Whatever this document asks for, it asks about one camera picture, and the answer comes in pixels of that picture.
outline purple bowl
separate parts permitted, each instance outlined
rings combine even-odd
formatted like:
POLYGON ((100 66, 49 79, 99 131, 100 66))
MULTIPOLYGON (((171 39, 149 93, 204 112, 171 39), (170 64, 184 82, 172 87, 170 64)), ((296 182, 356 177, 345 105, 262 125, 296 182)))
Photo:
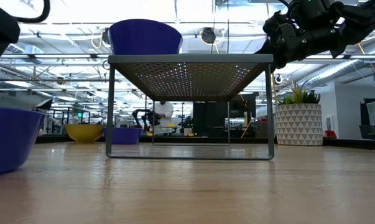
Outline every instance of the purple bowl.
POLYGON ((109 28, 115 55, 179 54, 182 35, 175 28, 148 19, 128 19, 109 28))
POLYGON ((0 107, 0 173, 25 163, 44 118, 42 113, 0 107))
MULTIPOLYGON (((107 129, 103 129, 104 138, 107 136, 107 129)), ((114 128, 113 144, 137 144, 139 143, 141 128, 114 128)))

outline wooden table surface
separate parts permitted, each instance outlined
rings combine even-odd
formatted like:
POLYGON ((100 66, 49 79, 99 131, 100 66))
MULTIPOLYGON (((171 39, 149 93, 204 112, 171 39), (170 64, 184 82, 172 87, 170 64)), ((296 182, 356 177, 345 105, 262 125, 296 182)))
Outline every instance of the wooden table surface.
MULTIPOLYGON (((232 145, 252 148, 267 146, 232 145)), ((38 144, 19 170, 0 175, 4 223, 375 223, 375 151, 278 146, 270 162, 176 161, 108 159, 104 144, 38 144)))

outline green plant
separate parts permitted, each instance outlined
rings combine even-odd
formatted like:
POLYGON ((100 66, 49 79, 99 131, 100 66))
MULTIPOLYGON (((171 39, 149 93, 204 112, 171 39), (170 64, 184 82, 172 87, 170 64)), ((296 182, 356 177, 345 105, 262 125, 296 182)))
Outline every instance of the green plant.
POLYGON ((306 94, 306 97, 303 99, 303 103, 315 103, 318 104, 320 102, 320 94, 315 94, 314 90, 309 91, 306 94))
POLYGON ((294 103, 315 103, 320 102, 320 95, 316 94, 314 90, 307 90, 304 88, 306 82, 299 85, 298 83, 289 83, 288 87, 292 90, 292 96, 285 97, 279 101, 279 105, 288 105, 294 103))
POLYGON ((292 97, 287 96, 282 99, 282 101, 279 101, 279 105, 288 105, 288 104, 294 104, 295 101, 292 97))

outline red object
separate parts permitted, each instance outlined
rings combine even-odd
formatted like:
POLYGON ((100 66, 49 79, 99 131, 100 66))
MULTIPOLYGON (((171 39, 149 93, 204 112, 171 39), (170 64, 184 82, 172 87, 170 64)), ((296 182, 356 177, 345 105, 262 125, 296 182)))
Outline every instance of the red object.
POLYGON ((336 138, 336 134, 335 134, 334 131, 332 131, 332 130, 326 130, 324 132, 325 132, 325 136, 327 138, 336 138))

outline desk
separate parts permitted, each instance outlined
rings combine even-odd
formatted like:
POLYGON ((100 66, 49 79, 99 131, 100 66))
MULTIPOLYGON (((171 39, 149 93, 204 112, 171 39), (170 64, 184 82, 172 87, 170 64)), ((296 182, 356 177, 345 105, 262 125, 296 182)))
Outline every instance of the desk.
MULTIPOLYGON (((117 156, 111 151, 115 70, 119 71, 133 85, 152 99, 154 106, 156 101, 229 102, 256 77, 265 72, 267 113, 272 114, 270 70, 270 63, 272 62, 272 55, 258 54, 110 55, 108 58, 110 74, 106 155, 110 158, 135 158, 117 156)), ((249 160, 271 160, 274 157, 273 116, 269 116, 267 124, 268 129, 272 130, 267 135, 269 139, 269 155, 249 160)), ((201 157, 139 158, 213 159, 201 157)))

